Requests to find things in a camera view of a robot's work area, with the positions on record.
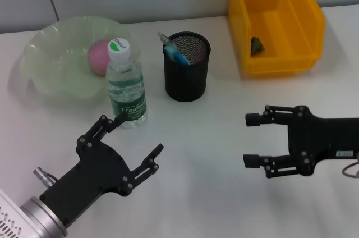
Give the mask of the green plastic scrap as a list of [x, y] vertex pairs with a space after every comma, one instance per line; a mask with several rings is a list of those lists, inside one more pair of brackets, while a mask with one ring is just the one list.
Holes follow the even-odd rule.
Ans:
[[265, 50], [264, 45], [258, 37], [252, 37], [250, 41], [250, 52], [251, 55], [254, 56], [259, 54]]

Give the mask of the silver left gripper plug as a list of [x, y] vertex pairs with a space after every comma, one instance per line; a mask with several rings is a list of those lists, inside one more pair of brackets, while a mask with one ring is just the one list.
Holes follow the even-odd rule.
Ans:
[[35, 170], [33, 170], [33, 174], [42, 182], [42, 184], [46, 188], [50, 188], [58, 181], [58, 179], [55, 176], [44, 171], [40, 167], [37, 167]]

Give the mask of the translucent green fruit plate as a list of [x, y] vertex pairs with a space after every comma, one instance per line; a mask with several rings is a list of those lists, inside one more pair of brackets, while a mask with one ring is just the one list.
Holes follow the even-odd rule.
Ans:
[[91, 99], [106, 93], [106, 81], [93, 72], [88, 50], [99, 40], [124, 38], [131, 55], [140, 59], [140, 48], [126, 25], [99, 16], [76, 16], [38, 32], [24, 48], [21, 73], [44, 95]]

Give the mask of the pink peach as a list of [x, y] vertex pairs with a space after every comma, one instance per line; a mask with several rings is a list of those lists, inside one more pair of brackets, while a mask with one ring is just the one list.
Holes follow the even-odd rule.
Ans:
[[109, 64], [108, 43], [108, 40], [99, 40], [93, 43], [88, 50], [89, 66], [99, 76], [105, 76]]

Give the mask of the blue capped scissors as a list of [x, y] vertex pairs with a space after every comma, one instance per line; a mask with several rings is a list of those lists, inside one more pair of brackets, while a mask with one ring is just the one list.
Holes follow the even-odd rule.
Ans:
[[173, 59], [168, 57], [164, 51], [164, 74], [167, 79], [186, 79], [191, 78], [190, 65], [191, 62], [178, 49]]

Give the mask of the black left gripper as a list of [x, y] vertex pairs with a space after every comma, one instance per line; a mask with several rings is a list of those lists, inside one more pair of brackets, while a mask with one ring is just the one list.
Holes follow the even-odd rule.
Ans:
[[162, 152], [162, 144], [131, 171], [113, 148], [101, 142], [126, 119], [127, 112], [114, 119], [101, 115], [77, 140], [79, 162], [39, 197], [64, 226], [72, 225], [103, 194], [129, 196], [159, 169], [155, 158]]

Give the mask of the black mesh pen cup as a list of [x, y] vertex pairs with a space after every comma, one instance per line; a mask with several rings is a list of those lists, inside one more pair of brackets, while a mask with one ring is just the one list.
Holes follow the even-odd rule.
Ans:
[[169, 37], [188, 59], [181, 65], [170, 59], [163, 48], [164, 83], [166, 93], [178, 102], [192, 102], [205, 92], [211, 47], [208, 40], [191, 31], [182, 31]]

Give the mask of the clear green-label water bottle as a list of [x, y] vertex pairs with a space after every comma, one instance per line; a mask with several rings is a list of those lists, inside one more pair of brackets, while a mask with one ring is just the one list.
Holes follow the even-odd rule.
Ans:
[[132, 55], [128, 40], [123, 38], [115, 38], [108, 43], [108, 55], [105, 77], [113, 113], [115, 116], [127, 113], [122, 127], [138, 127], [145, 122], [148, 114], [140, 62]]

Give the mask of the yellow plastic bin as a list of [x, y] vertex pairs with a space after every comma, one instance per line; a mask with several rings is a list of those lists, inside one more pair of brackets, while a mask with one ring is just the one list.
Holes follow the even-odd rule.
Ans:
[[[249, 75], [306, 71], [321, 58], [326, 19], [316, 0], [229, 0], [228, 19]], [[265, 47], [254, 56], [252, 37]]]

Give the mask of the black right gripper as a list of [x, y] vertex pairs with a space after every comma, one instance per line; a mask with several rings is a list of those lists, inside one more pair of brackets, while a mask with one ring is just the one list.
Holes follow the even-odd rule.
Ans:
[[245, 121], [247, 127], [288, 125], [292, 156], [243, 155], [246, 168], [263, 167], [268, 179], [297, 174], [311, 176], [320, 161], [359, 157], [359, 118], [320, 118], [307, 106], [266, 105], [263, 113], [247, 113]]

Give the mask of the grey ballpoint pen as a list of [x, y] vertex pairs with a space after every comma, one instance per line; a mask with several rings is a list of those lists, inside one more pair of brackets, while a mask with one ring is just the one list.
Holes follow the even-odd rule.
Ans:
[[166, 46], [171, 47], [173, 50], [177, 50], [177, 46], [175, 45], [174, 41], [169, 39], [166, 35], [161, 32], [158, 32], [158, 36], [160, 41]]

